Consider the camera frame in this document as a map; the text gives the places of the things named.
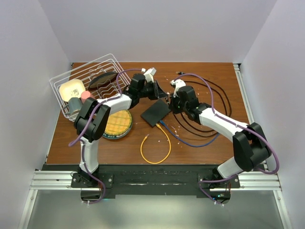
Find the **black network switch box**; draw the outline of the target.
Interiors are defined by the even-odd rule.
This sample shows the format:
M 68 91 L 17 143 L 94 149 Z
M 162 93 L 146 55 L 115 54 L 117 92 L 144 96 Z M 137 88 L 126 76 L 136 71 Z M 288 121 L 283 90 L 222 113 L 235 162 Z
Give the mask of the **black network switch box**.
M 168 104 L 159 99 L 141 114 L 141 118 L 150 126 L 155 127 L 171 110 Z

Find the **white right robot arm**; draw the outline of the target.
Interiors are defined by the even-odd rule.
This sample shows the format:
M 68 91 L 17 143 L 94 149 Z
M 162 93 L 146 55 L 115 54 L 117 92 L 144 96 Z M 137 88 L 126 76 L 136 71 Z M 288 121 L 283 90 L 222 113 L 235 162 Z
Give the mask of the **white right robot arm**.
M 169 108 L 175 114 L 186 114 L 190 120 L 215 130 L 233 143 L 234 156 L 220 164 L 212 176 L 217 187 L 224 187 L 234 175 L 253 170 L 272 155 L 259 124 L 238 122 L 213 106 L 200 103 L 191 86 L 177 86 L 171 94 Z

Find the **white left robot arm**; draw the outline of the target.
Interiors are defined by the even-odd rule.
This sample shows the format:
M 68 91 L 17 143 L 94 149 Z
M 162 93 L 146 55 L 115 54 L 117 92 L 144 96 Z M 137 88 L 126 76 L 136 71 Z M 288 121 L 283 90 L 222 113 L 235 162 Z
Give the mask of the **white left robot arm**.
M 136 73 L 128 86 L 115 96 L 100 101 L 86 99 L 74 121 L 78 137 L 69 143 L 69 147 L 80 141 L 81 161 L 77 174 L 87 187 L 102 185 L 99 180 L 98 143 L 104 134 L 110 115 L 134 108 L 141 98 L 159 100 L 167 98 L 156 80 L 147 81 L 145 74 Z

